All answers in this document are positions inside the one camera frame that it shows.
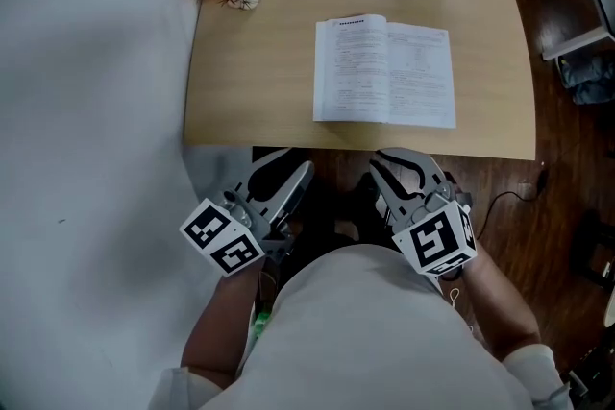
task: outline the sleeve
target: sleeve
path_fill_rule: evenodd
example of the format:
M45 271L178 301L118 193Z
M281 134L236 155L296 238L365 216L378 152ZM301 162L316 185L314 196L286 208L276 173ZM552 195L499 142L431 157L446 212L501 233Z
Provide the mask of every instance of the sleeve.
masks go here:
M211 381L187 368L162 372L148 410L197 410L221 393Z
M555 367L554 353L546 345L521 347L502 364L528 390L534 408L572 410L568 385L562 383Z

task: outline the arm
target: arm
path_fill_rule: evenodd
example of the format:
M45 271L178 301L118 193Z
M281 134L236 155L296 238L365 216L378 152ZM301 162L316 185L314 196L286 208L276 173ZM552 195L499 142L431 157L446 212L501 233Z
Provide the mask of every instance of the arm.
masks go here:
M234 382L243 356L262 264L220 279L185 343L182 366L223 390Z
M529 306L477 244L478 256L463 270L470 303L493 355L503 360L523 346L540 343L538 323Z

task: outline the black and white marker cube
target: black and white marker cube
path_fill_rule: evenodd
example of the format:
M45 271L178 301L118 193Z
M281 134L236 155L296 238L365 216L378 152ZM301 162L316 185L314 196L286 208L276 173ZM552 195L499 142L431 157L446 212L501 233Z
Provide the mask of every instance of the black and white marker cube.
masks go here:
M250 230L209 199L190 214L180 232L224 277L265 256Z
M440 276L477 255L467 212L452 201L393 236L419 274Z

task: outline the person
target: person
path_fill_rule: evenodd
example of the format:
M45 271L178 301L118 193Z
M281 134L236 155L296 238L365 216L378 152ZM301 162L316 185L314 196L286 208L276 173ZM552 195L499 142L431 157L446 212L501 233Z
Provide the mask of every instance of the person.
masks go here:
M572 408L534 315L481 245L461 278L488 350L401 253L329 232L299 236L314 257L290 256L305 264L291 265L251 350L262 261L220 279L149 409Z

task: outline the wooden table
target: wooden table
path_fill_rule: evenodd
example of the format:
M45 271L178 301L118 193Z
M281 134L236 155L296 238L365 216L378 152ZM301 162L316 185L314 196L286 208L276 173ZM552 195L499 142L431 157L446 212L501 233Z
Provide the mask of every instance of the wooden table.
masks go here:
M315 24L378 13L449 30L454 130L312 121ZM260 0L203 4L184 143L375 150L534 159L528 48L515 0Z

